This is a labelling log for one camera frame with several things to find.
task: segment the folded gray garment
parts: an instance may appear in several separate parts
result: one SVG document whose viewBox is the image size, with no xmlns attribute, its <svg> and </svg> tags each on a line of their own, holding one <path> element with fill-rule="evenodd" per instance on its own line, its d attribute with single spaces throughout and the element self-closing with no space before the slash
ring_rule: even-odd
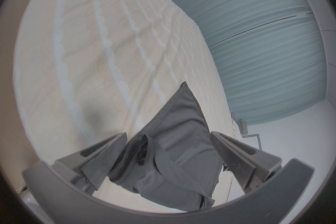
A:
<svg viewBox="0 0 336 224">
<path fill-rule="evenodd" d="M 170 208 L 210 208 L 223 162 L 186 82 L 125 146 L 108 177 Z"/>
</svg>

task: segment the mattress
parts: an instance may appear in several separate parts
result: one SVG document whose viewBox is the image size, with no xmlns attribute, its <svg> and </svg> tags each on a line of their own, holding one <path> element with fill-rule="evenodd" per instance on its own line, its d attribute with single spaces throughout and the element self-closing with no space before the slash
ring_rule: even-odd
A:
<svg viewBox="0 0 336 224">
<path fill-rule="evenodd" d="M 186 81 L 210 131 L 234 137 L 223 86 L 193 20 L 171 0 L 31 0 L 15 46 L 14 88 L 40 159 L 116 133 L 128 140 Z M 213 198 L 226 202 L 232 174 Z M 95 197 L 148 212 L 178 212 L 105 180 Z"/>
</svg>

